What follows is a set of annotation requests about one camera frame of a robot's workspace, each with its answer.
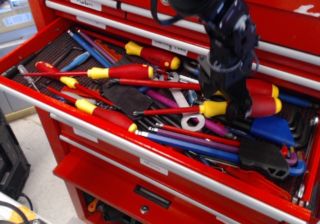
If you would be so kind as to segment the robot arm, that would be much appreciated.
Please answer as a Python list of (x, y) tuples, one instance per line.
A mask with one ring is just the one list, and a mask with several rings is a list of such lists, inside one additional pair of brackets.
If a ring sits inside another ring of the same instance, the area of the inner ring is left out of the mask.
[(243, 0), (151, 0), (162, 26), (198, 17), (210, 39), (209, 55), (198, 57), (199, 84), (206, 98), (220, 91), (230, 102), (226, 117), (248, 117), (253, 105), (247, 89), (259, 36)]

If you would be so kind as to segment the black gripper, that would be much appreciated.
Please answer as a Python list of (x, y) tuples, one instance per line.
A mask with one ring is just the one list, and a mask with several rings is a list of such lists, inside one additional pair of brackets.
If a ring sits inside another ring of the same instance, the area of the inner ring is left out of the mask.
[(209, 62), (200, 55), (198, 81), (202, 97), (210, 101), (227, 101), (225, 118), (233, 121), (251, 110), (252, 100), (247, 89), (247, 79), (252, 71), (253, 59), (231, 60), (231, 63)]

